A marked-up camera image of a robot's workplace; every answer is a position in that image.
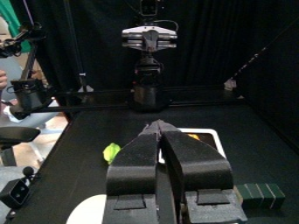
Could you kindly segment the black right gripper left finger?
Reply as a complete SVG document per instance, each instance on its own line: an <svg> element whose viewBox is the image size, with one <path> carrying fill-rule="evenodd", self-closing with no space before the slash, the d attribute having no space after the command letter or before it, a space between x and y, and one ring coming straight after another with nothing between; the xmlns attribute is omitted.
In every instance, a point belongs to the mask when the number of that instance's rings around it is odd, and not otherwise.
<svg viewBox="0 0 299 224"><path fill-rule="evenodd" d="M106 169L102 224L158 224L154 189L158 125L152 122L122 147Z"/></svg>

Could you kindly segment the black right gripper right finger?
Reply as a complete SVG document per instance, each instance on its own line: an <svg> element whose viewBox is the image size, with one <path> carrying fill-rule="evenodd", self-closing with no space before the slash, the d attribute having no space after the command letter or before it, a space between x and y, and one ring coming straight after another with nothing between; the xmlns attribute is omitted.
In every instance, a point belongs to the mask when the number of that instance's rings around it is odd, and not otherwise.
<svg viewBox="0 0 299 224"><path fill-rule="evenodd" d="M157 129L178 223L244 224L229 161L169 123L158 120Z"/></svg>

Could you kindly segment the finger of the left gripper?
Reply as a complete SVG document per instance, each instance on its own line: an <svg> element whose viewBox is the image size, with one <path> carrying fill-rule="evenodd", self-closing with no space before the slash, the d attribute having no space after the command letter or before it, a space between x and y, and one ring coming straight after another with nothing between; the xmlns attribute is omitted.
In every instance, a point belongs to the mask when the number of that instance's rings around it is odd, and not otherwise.
<svg viewBox="0 0 299 224"><path fill-rule="evenodd" d="M144 50L149 53L156 52L158 32L154 30L142 32Z"/></svg>

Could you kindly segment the person's hand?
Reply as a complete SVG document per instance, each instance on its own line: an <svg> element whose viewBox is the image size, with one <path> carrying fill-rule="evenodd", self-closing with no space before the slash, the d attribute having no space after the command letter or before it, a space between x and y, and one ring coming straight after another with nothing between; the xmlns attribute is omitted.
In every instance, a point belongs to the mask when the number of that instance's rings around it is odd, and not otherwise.
<svg viewBox="0 0 299 224"><path fill-rule="evenodd" d="M0 90L6 87L6 74L5 71L0 69Z"/></svg>

